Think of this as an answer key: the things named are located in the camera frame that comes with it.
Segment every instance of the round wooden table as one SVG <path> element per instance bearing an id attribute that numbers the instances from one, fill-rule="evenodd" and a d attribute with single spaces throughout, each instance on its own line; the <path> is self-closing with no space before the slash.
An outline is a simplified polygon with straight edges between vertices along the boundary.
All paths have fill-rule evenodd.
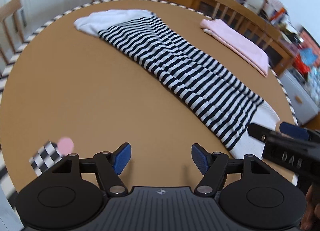
<path id="1" fill-rule="evenodd" d="M 114 151 L 124 142 L 132 157 L 121 179 L 131 186 L 191 186 L 202 175 L 191 159 L 191 145 L 228 153 L 215 135 L 178 98 L 118 50 L 77 31 L 73 23 L 92 12 L 148 9 L 195 47 L 229 69 L 293 123 L 276 77 L 267 78 L 233 51 L 207 35 L 205 17 L 166 2 L 120 0 L 67 11 L 39 29 L 24 48 L 5 84 L 0 138 L 11 180 L 20 191 L 36 174 L 29 158 L 46 143 L 68 136 L 80 158 Z M 287 179 L 293 174 L 273 165 Z M 94 174 L 83 178 L 95 181 Z"/>

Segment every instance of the cabinet handle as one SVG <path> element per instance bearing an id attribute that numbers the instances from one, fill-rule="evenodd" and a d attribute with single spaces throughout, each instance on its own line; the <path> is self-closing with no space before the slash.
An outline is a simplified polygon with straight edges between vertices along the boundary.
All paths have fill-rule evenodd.
<path id="1" fill-rule="evenodd" d="M 299 104 L 302 104 L 302 100 L 299 96 L 294 97 Z"/>
<path id="2" fill-rule="evenodd" d="M 21 18 L 22 18 L 22 23 L 23 23 L 23 27 L 27 27 L 27 21 L 26 21 L 26 17 L 24 15 L 24 10 L 21 9 Z"/>

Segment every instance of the black and white striped fabric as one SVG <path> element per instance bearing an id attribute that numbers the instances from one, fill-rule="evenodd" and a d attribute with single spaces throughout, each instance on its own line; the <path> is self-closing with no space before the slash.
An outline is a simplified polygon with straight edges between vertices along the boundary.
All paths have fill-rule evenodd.
<path id="1" fill-rule="evenodd" d="M 264 100 L 159 17 L 142 17 L 98 32 L 182 99 L 230 151 Z"/>
<path id="2" fill-rule="evenodd" d="M 8 174 L 6 165 L 4 164 L 2 149 L 0 145 L 0 184 L 4 195 L 12 208 L 15 208 L 15 201 L 17 198 L 17 191 L 15 190 L 11 178 Z"/>

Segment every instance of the hand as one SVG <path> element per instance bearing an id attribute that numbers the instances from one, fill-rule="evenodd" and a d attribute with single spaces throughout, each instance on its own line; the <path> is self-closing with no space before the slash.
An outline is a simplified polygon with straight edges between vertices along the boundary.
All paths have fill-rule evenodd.
<path id="1" fill-rule="evenodd" d="M 307 208 L 301 220 L 301 230 L 309 230 L 313 226 L 316 219 L 320 219 L 320 204 L 314 207 L 311 203 L 312 200 L 312 186 L 309 188 L 306 195 Z"/>

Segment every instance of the blue gripper pad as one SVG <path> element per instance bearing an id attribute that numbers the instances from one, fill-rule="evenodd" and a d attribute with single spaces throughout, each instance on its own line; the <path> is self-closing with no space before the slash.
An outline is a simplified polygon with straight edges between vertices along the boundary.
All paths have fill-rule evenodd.
<path id="1" fill-rule="evenodd" d="M 120 175 L 131 158 L 131 145 L 128 143 L 117 155 L 113 164 L 116 174 Z"/>
<path id="2" fill-rule="evenodd" d="M 309 140 L 309 133 L 306 129 L 300 128 L 293 124 L 289 124 L 287 122 L 282 122 L 279 128 L 281 133 L 287 134 L 292 138 L 305 141 Z"/>
<path id="3" fill-rule="evenodd" d="M 202 175 L 205 175 L 209 170 L 207 157 L 194 144 L 191 147 L 191 157 Z"/>

